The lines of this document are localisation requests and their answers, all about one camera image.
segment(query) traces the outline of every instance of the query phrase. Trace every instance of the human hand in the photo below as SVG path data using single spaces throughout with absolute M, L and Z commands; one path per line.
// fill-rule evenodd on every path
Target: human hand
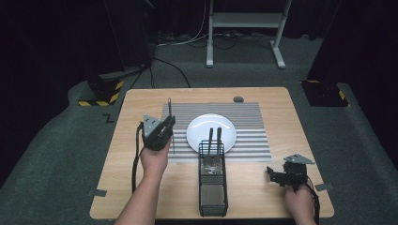
M 296 192 L 291 186 L 286 186 L 284 193 L 286 206 L 296 221 L 296 224 L 315 224 L 314 200 L 310 189 L 300 185 Z
M 144 168 L 144 177 L 161 178 L 168 163 L 168 154 L 171 138 L 160 151 L 143 149 L 140 153 L 141 164 Z

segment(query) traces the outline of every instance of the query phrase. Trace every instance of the metal cutlery holder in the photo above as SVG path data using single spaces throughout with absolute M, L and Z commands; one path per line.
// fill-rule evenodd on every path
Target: metal cutlery holder
M 224 217 L 228 209 L 224 146 L 199 143 L 199 211 L 202 217 Z

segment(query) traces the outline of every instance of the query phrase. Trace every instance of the white plate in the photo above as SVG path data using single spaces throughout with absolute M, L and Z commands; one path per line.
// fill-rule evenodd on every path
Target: white plate
M 199 152 L 199 143 L 208 140 L 210 129 L 213 128 L 212 144 L 217 144 L 217 128 L 222 128 L 222 143 L 224 152 L 234 146 L 237 131 L 227 118 L 217 114 L 203 114 L 193 119 L 187 128 L 187 140 L 191 148 Z

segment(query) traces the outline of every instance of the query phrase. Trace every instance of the gray carpet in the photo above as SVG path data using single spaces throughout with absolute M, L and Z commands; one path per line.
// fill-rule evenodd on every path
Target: gray carpet
M 216 44 L 228 47 L 232 42 L 218 39 Z M 214 68 L 206 68 L 206 48 L 165 46 L 155 56 L 184 71 L 192 87 L 286 87 L 323 179 L 335 186 L 329 193 L 335 215 L 322 218 L 321 224 L 398 224 L 398 173 L 350 87 L 339 84 L 350 103 L 347 108 L 311 107 L 301 88 L 299 81 L 306 80 L 320 44 L 319 39 L 283 38 L 284 70 L 276 67 L 267 42 L 239 42 L 229 50 L 215 49 Z M 167 64 L 154 60 L 152 73 L 156 88 L 187 87 L 178 70 Z M 136 78 L 124 80 L 119 99 L 108 107 L 78 106 L 83 82 L 69 91 L 69 107 L 31 142 L 0 190 L 0 224 L 113 223 L 89 216 L 93 197 L 88 192 L 97 187 L 122 99 Z M 151 88 L 148 70 L 132 88 Z M 217 222 L 285 224 L 291 220 Z M 191 220 L 157 223 L 206 224 Z

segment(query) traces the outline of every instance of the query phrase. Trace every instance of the gray ribbed mat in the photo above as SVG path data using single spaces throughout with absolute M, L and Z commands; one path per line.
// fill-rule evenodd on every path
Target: gray ribbed mat
M 170 148 L 170 162 L 196 162 L 197 153 L 187 141 L 187 127 L 202 114 L 219 114 L 229 119 L 237 130 L 237 141 L 225 153 L 227 161 L 271 161 L 268 138 L 258 103 L 173 103 L 176 124 L 173 132 L 176 151 Z M 169 113 L 164 104 L 161 119 Z

